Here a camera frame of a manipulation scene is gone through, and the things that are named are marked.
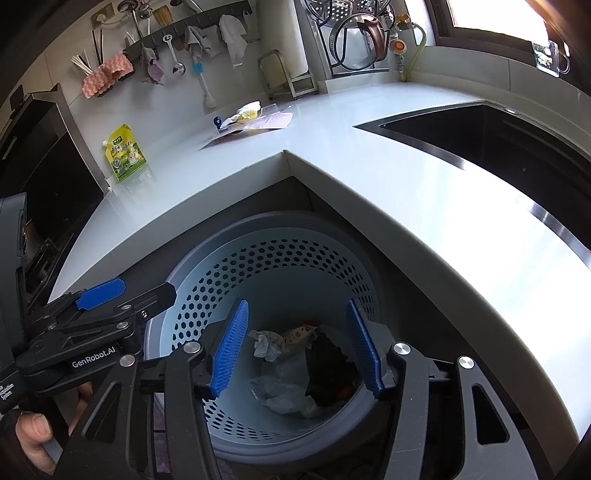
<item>trash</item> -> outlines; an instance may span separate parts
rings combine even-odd
[[[224,129],[234,123],[244,123],[244,122],[248,122],[249,120],[254,120],[259,115],[260,111],[261,111],[261,103],[260,102],[256,101],[256,102],[247,103],[245,106],[241,106],[236,111],[236,114],[232,115],[229,118],[226,118],[222,122],[220,129]]]
[[[320,407],[350,399],[359,386],[357,367],[324,333],[317,332],[306,349],[306,364],[310,378],[306,395]]]
[[[302,325],[284,336],[251,331],[256,357],[264,358],[261,376],[249,389],[261,405],[280,415],[312,419],[340,408],[360,384],[359,372],[317,326]]]
[[[274,362],[284,353],[293,354],[304,351],[314,330],[316,330],[315,326],[304,324],[290,330],[283,336],[269,330],[261,330],[260,332],[251,330],[248,332],[248,336],[256,340],[255,357],[264,358],[267,362]]]
[[[248,382],[251,394],[263,406],[287,415],[300,413],[306,419],[322,414],[312,397],[306,395],[309,383],[304,352],[297,353],[276,363],[265,363],[264,374]]]
[[[282,353],[285,352],[285,339],[275,332],[261,330],[248,332],[250,338],[254,338],[255,357],[264,358],[267,362],[274,362]]]

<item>sunlight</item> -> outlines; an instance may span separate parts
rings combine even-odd
[[[456,27],[476,28],[548,45],[544,20],[525,0],[447,0]]]

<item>yellow snack bag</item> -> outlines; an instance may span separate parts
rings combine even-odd
[[[127,125],[121,125],[111,134],[105,148],[107,160],[119,181],[126,179],[146,163],[146,159]]]

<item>blue clip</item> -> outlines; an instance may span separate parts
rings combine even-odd
[[[102,283],[90,290],[86,290],[80,298],[76,300],[78,310],[89,310],[100,307],[101,305],[116,299],[125,293],[125,282],[120,278],[114,278],[108,282]]]

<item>hanging rag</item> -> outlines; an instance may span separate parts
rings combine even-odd
[[[235,67],[242,65],[242,58],[246,50],[246,41],[242,38],[242,35],[246,35],[244,25],[236,17],[222,15],[220,19],[220,30],[224,42],[228,45],[232,65]]]
[[[223,50],[222,42],[217,34],[217,25],[204,29],[193,25],[187,26],[185,44],[194,59],[200,59],[203,52],[209,58],[213,58]]]
[[[164,72],[156,61],[156,52],[148,47],[142,48],[142,65],[146,78],[144,83],[151,83],[152,85],[163,85],[162,78]]]

